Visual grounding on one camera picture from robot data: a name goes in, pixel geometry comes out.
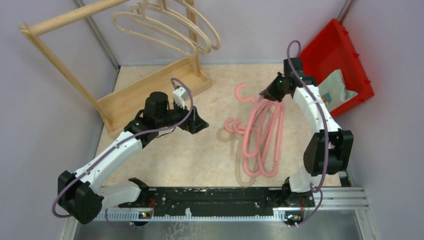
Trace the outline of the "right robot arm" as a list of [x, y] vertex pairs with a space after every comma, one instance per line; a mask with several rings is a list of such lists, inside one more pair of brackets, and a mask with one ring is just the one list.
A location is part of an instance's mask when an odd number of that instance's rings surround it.
[[287, 58], [283, 65], [283, 72], [277, 73], [260, 96], [272, 102], [282, 102], [285, 96], [290, 96], [300, 107], [312, 133], [303, 154], [303, 166], [282, 185], [283, 203], [297, 206], [313, 199], [312, 193], [324, 184], [327, 175], [347, 169], [354, 136], [333, 119], [314, 77], [304, 73], [302, 60]]

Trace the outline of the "pink plastic hanger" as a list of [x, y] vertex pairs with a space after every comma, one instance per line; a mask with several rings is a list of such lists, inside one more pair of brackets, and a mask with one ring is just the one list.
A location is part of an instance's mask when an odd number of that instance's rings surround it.
[[[242, 97], [241, 89], [245, 86], [245, 83], [237, 85], [235, 97], [240, 102], [253, 103], [254, 108], [245, 126], [240, 123], [234, 125], [236, 132], [243, 136], [240, 150], [241, 166], [251, 178], [260, 175], [272, 178], [279, 170], [285, 103], [266, 100], [262, 96], [258, 99], [252, 96]], [[275, 136], [273, 167], [271, 170], [266, 170], [265, 163], [273, 136]]]

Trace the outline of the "beige plastic hanger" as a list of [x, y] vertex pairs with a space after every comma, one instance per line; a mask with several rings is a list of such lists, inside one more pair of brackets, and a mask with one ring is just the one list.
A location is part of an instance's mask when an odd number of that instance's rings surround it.
[[[126, 28], [122, 26], [119, 21], [123, 19], [129, 19], [135, 22], [140, 27], [145, 30], [136, 31], [133, 28]], [[184, 36], [174, 28], [155, 20], [146, 15], [142, 15], [140, 13], [133, 12], [116, 12], [111, 16], [112, 23], [114, 26], [121, 32], [132, 35], [135, 37], [143, 38], [149, 41], [152, 41], [156, 44], [162, 45], [170, 50], [173, 50], [187, 58], [195, 58], [198, 55], [198, 49], [195, 43], [188, 39], [188, 37]], [[173, 40], [176, 43], [183, 45], [183, 48], [178, 47], [177, 45], [173, 45], [170, 42], [164, 41], [159, 37], [167, 37], [170, 40]]]

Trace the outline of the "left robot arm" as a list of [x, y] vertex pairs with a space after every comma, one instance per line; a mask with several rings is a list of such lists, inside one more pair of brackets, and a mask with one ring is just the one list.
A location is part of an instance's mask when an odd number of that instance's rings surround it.
[[193, 135], [209, 126], [198, 115], [190, 90], [178, 87], [172, 95], [173, 107], [170, 107], [166, 93], [152, 92], [145, 107], [111, 145], [83, 167], [59, 175], [57, 196], [51, 206], [55, 217], [74, 217], [79, 223], [88, 224], [110, 207], [126, 204], [144, 207], [149, 203], [148, 187], [138, 178], [112, 186], [104, 183], [129, 158], [157, 139], [160, 132], [180, 128]]

